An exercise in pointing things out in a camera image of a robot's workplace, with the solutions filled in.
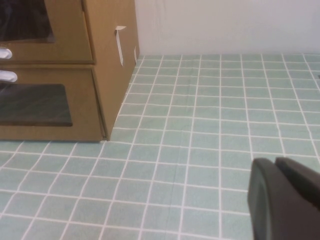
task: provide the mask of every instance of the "oven door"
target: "oven door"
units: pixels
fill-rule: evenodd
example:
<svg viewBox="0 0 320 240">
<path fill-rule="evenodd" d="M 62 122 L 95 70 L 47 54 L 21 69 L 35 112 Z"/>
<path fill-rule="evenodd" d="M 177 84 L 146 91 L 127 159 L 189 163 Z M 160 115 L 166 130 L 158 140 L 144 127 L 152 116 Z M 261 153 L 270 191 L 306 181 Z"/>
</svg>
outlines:
<svg viewBox="0 0 320 240">
<path fill-rule="evenodd" d="M 0 63 L 92 63 L 82 0 L 0 0 Z"/>
<path fill-rule="evenodd" d="M 1 67 L 0 79 L 0 139 L 102 139 L 91 69 Z"/>
</svg>

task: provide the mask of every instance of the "white knob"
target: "white knob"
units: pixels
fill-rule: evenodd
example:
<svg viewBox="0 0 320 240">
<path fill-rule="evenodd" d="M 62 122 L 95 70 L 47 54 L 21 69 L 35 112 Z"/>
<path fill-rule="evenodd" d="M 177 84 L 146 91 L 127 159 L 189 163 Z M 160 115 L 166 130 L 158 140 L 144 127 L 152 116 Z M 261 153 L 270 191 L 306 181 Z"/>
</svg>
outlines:
<svg viewBox="0 0 320 240">
<path fill-rule="evenodd" d="M 12 58 L 12 52 L 8 48 L 0 47 L 0 59 Z"/>
<path fill-rule="evenodd" d="M 0 81 L 14 83 L 17 80 L 18 80 L 18 76 L 13 71 L 0 70 Z"/>
</svg>

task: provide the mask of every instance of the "black object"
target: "black object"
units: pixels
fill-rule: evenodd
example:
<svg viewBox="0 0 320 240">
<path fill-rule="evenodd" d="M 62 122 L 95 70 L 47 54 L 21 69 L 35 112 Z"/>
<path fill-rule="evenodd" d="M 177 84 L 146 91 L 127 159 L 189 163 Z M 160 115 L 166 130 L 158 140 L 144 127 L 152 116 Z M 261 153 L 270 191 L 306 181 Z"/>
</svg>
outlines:
<svg viewBox="0 0 320 240">
<path fill-rule="evenodd" d="M 255 240 L 320 240 L 320 174 L 285 157 L 257 158 L 248 205 Z"/>
</svg>

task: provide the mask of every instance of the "white wall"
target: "white wall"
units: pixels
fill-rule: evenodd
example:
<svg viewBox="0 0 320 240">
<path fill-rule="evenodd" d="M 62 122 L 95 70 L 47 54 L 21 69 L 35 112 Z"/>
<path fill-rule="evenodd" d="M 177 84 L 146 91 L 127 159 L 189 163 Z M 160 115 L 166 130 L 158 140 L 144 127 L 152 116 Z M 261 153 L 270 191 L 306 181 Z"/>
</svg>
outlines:
<svg viewBox="0 0 320 240">
<path fill-rule="evenodd" d="M 320 0 L 135 0 L 142 54 L 320 52 Z"/>
</svg>

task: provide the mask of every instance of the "oven window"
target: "oven window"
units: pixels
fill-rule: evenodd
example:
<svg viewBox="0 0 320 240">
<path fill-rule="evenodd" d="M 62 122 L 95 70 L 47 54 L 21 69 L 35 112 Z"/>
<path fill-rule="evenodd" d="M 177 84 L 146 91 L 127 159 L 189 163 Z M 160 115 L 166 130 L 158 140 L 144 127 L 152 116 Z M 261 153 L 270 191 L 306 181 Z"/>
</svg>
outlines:
<svg viewBox="0 0 320 240">
<path fill-rule="evenodd" d="M 0 83 L 0 125 L 73 125 L 62 84 Z"/>
<path fill-rule="evenodd" d="M 53 43 L 45 0 L 0 0 L 0 42 Z"/>
</svg>

